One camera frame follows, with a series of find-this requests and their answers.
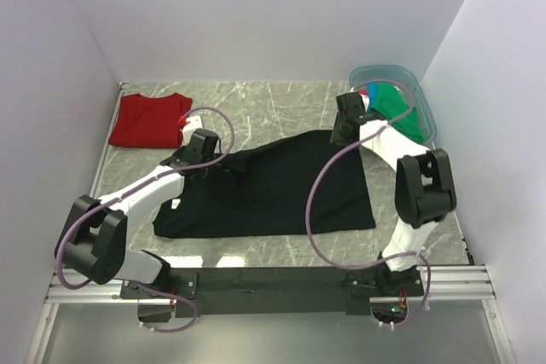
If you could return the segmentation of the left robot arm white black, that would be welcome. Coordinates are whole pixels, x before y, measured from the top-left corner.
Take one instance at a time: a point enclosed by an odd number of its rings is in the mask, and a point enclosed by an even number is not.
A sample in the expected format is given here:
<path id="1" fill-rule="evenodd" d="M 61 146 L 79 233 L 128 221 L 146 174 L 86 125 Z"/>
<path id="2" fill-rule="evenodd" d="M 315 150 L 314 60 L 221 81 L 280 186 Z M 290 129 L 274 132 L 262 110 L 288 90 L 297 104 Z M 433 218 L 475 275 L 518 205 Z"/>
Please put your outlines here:
<path id="1" fill-rule="evenodd" d="M 171 285 L 170 264 L 149 251 L 130 249 L 129 230 L 153 209 L 178 197 L 189 178 L 214 161 L 218 140 L 218 134 L 198 129 L 188 145 L 140 180 L 98 199 L 77 198 L 55 247 L 60 283 L 76 290 L 91 282 L 127 280 L 140 282 L 150 297 L 165 295 Z"/>

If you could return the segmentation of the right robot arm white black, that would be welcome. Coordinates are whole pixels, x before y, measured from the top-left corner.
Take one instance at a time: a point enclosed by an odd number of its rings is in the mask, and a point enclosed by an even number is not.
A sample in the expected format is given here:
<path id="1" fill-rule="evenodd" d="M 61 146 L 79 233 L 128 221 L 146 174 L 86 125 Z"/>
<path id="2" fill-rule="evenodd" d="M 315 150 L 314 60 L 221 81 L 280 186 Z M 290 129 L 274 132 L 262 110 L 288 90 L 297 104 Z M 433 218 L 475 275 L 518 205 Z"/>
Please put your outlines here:
<path id="1" fill-rule="evenodd" d="M 331 142 L 361 145 L 379 156 L 395 172 L 396 228 L 375 267 L 375 287 L 392 295 L 410 282 L 417 254 L 430 233 L 456 208 L 450 159 L 443 149 L 430 149 L 410 140 L 377 113 L 366 110 L 355 92 L 336 97 L 337 114 Z"/>

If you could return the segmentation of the black t shirt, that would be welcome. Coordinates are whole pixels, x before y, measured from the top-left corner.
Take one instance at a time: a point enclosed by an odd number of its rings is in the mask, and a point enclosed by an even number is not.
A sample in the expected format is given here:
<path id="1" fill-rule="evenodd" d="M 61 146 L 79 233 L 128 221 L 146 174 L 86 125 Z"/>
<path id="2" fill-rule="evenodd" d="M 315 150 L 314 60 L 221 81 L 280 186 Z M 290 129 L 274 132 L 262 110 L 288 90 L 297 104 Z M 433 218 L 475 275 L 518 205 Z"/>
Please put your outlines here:
<path id="1" fill-rule="evenodd" d="M 323 166 L 340 150 L 330 130 L 311 130 L 241 150 L 194 176 L 181 195 L 165 202 L 153 221 L 167 239 L 304 235 L 305 207 L 311 230 L 326 234 L 375 228 L 357 150 L 330 167 L 317 189 Z"/>

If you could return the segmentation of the clear blue plastic bin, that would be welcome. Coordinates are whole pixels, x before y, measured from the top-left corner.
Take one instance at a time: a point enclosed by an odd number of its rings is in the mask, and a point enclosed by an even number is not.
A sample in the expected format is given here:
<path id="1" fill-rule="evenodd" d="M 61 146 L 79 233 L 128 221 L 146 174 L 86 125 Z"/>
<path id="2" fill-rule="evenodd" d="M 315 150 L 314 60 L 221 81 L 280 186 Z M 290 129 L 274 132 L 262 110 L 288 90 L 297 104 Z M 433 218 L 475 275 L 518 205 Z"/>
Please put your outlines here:
<path id="1" fill-rule="evenodd" d="M 413 96 L 418 125 L 425 138 L 425 141 L 420 144 L 432 144 L 437 135 L 436 124 L 421 85 L 411 71 L 395 65 L 361 66 L 354 69 L 349 76 L 349 85 L 358 92 L 366 90 L 369 83 L 380 82 L 395 85 L 409 106 L 411 102 L 409 95 Z"/>

